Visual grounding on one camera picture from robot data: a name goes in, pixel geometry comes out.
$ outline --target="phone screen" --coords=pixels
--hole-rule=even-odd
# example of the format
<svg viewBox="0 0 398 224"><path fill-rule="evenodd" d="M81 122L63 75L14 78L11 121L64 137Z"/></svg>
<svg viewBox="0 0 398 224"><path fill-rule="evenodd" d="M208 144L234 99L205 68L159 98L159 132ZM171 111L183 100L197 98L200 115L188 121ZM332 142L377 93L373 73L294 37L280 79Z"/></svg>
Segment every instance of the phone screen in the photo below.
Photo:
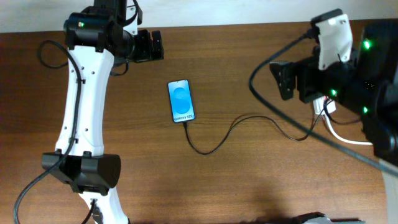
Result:
<svg viewBox="0 0 398 224"><path fill-rule="evenodd" d="M195 119L188 80L169 83L170 103L176 123Z"/></svg>

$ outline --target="wooden surface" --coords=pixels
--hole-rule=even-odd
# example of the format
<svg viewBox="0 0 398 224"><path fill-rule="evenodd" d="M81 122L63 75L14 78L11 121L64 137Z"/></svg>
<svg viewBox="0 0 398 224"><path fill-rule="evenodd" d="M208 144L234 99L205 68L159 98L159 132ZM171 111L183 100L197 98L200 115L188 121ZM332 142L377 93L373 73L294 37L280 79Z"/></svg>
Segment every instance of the wooden surface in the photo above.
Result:
<svg viewBox="0 0 398 224"><path fill-rule="evenodd" d="M356 43L368 22L352 23ZM121 156L118 192L131 221L239 223L319 211L331 218L387 222L381 173L312 138L293 142L270 122L249 120L217 153L204 157L189 147L182 124L172 121L167 83L188 79L197 115L190 134L203 151L218 144L232 120L246 113L270 116L287 133L302 136L252 96L248 78L255 66L308 27L163 28L165 60L131 65L128 74L109 79L104 145L106 153ZM58 139L67 68L44 68L35 51L45 39L63 38L61 32L0 35L0 223L12 223L15 199L43 171L41 155L53 151ZM313 40L306 40L280 59L308 57L313 46ZM44 57L49 63L65 60L54 49ZM312 105L301 103L298 94L282 101L268 68L255 82L264 97L310 125ZM341 106L333 116L355 118ZM337 126L336 131L364 140L360 127ZM333 139L322 122L315 131ZM372 156L371 147L349 147ZM80 223L87 212L69 186L47 177L22 201L20 219Z"/></svg>

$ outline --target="cable connector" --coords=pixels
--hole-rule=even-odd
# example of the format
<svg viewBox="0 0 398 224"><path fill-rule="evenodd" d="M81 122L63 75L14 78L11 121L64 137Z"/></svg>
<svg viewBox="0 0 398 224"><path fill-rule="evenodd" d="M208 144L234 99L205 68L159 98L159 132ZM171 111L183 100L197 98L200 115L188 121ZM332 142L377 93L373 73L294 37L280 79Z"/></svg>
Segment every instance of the cable connector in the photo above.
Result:
<svg viewBox="0 0 398 224"><path fill-rule="evenodd" d="M309 30L307 31L307 33L305 34L306 38L308 38L308 39L314 39L314 38L317 37L317 35L318 35L318 34L317 34L317 32L315 31L314 28L309 29Z"/></svg>
<svg viewBox="0 0 398 224"><path fill-rule="evenodd" d="M326 100L328 100L328 98L325 96L322 96L316 100L313 100L313 110L314 110L315 114L319 115L321 112L322 112L322 115L326 114L325 111L323 110L323 104ZM328 109L329 113L336 111L336 103L334 101L331 101L330 103L328 103L327 109Z"/></svg>

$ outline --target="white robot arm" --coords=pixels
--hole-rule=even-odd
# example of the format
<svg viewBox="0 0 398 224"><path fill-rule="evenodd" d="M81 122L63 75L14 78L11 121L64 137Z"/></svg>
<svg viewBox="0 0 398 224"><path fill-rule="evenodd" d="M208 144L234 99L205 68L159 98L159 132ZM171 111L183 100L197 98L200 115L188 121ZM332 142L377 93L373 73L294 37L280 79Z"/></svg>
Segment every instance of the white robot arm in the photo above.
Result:
<svg viewBox="0 0 398 224"><path fill-rule="evenodd" d="M116 190L121 160L117 155L104 154L102 121L111 69L123 63L163 59L160 32L153 32L152 40L147 30L137 30L141 20L142 12L135 0L95 0L93 7L71 14L64 26L68 52L81 74L80 106L75 142L65 162L51 174L69 184L89 207L95 202L92 215L98 224L129 223ZM68 149L77 88L75 67L69 61L63 126L55 152L43 155L44 169L54 165Z"/></svg>

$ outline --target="black cable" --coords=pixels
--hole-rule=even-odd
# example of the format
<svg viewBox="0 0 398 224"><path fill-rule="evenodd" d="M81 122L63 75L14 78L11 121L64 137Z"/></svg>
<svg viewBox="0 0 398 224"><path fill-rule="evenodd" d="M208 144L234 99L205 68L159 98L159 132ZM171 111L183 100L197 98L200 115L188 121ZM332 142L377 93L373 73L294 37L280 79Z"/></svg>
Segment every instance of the black cable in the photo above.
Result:
<svg viewBox="0 0 398 224"><path fill-rule="evenodd" d="M89 220L90 217L91 217L91 214L93 214L94 208L95 208L95 199L93 199L93 200L91 201L91 208L90 208L90 211L88 212L86 218L83 220L83 222L82 222L81 224L86 224L86 223L88 222L88 220Z"/></svg>
<svg viewBox="0 0 398 224"><path fill-rule="evenodd" d="M333 119L333 118L330 116L330 113L329 113L329 111L328 111L328 107L327 107L327 105L326 105L326 100L323 102L323 110L325 111L325 114L326 114L326 116L329 118L329 120L331 120L333 123L336 123L336 124L340 124L340 125L349 125L349 124L355 124L355 123L361 122L361 119L356 119L356 120L347 121L347 122L339 122L339 121L336 121L335 119Z"/></svg>
<svg viewBox="0 0 398 224"><path fill-rule="evenodd" d="M318 120L319 120L321 114L322 114L322 111L321 111L321 113L318 115L318 117L317 117L317 119L315 120L315 122L314 122L314 120L312 120L312 124L311 124L311 127L310 127L310 130L311 130L311 131L314 129L315 125L317 125ZM286 133L282 130L282 128L280 128L280 126L279 126L273 119L271 119L271 118L269 118L269 117L267 117L267 116L255 115L255 116L249 116L249 117L247 117L247 118L243 118L243 119L241 119L240 121L234 123L234 122L237 120L237 119L235 119L235 120L232 122L230 128L228 129L228 131L227 131L225 137L223 138L223 140L221 140L221 142L217 145L217 147L215 147L215 148L214 148L213 150L211 150L210 152L201 152L201 151L199 151L198 149L196 149L196 147L193 146L193 144L192 144L192 142L191 142L191 139L190 139L189 134L188 134L188 123L187 123L187 122L184 122L183 125L184 125L184 129L185 129L185 136L187 137L187 141L188 141L189 145L192 147L192 149L195 150L195 152L197 152L198 154L201 154L201 155L203 155L203 156L208 156L208 155L213 154L214 152L216 152L216 151L224 144L224 142L228 139L229 135L231 134L232 130L233 130L238 124L242 123L243 121L246 121L246 120L249 120L249 119L253 119L253 118L268 119L269 121L271 121L272 123L274 123L274 125L277 127L277 129L279 129L279 131L280 131L284 136L286 136L287 138L289 138L290 140L293 140L293 141L304 141L304 140L306 140L306 139L309 137L309 134L306 134L306 135L305 135L304 137L302 137L302 138L295 139L295 138L289 136L288 134L286 134Z"/></svg>
<svg viewBox="0 0 398 224"><path fill-rule="evenodd" d="M77 76L77 91L76 91L76 101L75 101L75 111L73 114L73 126L72 126L72 135L69 139L69 146L67 148L67 150L65 151L65 153L63 154L63 156L61 157L61 159L59 159L54 165L52 165L50 168L48 168L46 171L44 171L42 174L40 174L38 177L36 177L31 183L29 183L25 189L19 194L15 205L14 205L14 222L15 224L20 224L19 223L19 219L18 219L18 209L19 209L19 205L22 202L22 199L24 198L25 194L40 180L42 180L45 176L49 175L53 170L55 170L56 168L58 168L60 166L61 163L63 163L65 161L65 159L67 158L67 156L69 155L70 151L72 150L73 147L73 143L75 142L75 136L76 136L76 129L77 129L77 121L78 121L78 112L79 112L79 104L80 104L80 93L81 93L81 75L80 75L80 71L79 68L75 62L75 59L73 59L73 57L69 54L68 50L65 49L62 45L60 45L59 43L53 41L53 40L46 40L43 41L40 45L39 48L37 49L38 53L37 56L39 57L39 61L42 65L46 66L47 68L52 68L52 69L56 69L56 68L62 68L64 66L63 65L59 65L59 66L51 66L51 65L47 65L41 58L41 51L44 47L45 44L52 44L55 45L56 47L58 47L70 60L70 62L73 65L73 68L75 68L75 72L76 72L76 76Z"/></svg>
<svg viewBox="0 0 398 224"><path fill-rule="evenodd" d="M354 159L357 159L361 162L364 162L376 169L379 169L383 172L387 172L390 175L393 175L395 177L398 177L398 172L378 163L378 161L374 161L366 156L363 156L357 152L355 152L354 150L348 149L347 147L344 147L342 145L339 145L317 133L312 132L311 130L307 129L306 127L302 126L301 124L299 124L298 122L296 122L294 119L292 119L290 116L287 116L285 113L281 112L280 109L276 108L273 104L271 104L270 102L268 102L267 100L265 100L254 88L253 86L253 80L254 77L257 75L258 71L264 67L265 65L267 65L269 62L275 60L277 57L279 57L281 54L283 54L284 52L288 51L288 49L290 49L291 47L293 47L294 45L296 45L297 43L299 43L300 41L302 41L303 39L306 38L310 38L308 35L308 32L304 35L302 35L301 37L299 37L297 40L293 41L292 43L290 43L289 45L287 45L286 47L284 47L282 50L278 51L276 54L272 55L271 57L269 57L267 60L263 61L256 69L254 69L253 73L250 76L249 79L249 89L251 91L251 93L266 107L268 107L272 112L274 112L275 114L277 114L278 116L280 116L281 118L285 119L287 122L289 122L290 124L293 124L295 127L299 128L300 130L302 130L303 132L311 135L312 137L318 139L319 141L334 147L335 149L339 150L340 152L351 156Z"/></svg>
<svg viewBox="0 0 398 224"><path fill-rule="evenodd" d="M130 19L128 19L128 20L126 20L126 21L124 21L124 22L122 23L122 26L123 26L123 27L128 26L128 25L130 25L132 22L134 22L134 20L136 20L136 17L137 17L137 15L138 15L138 9L139 9L138 2L137 2L137 0L132 0L132 1L133 1L133 3L134 3L133 6L136 7L136 13L134 13L134 15L133 15Z"/></svg>
<svg viewBox="0 0 398 224"><path fill-rule="evenodd" d="M116 77L116 76L121 76L121 75L126 74L126 73L129 71L129 62L126 62L126 63L124 64L124 66L126 66L126 67L125 67L123 73L116 73L116 72L112 72L112 71L111 71L111 73L110 73L109 75L111 75L111 76L113 76L113 77Z"/></svg>

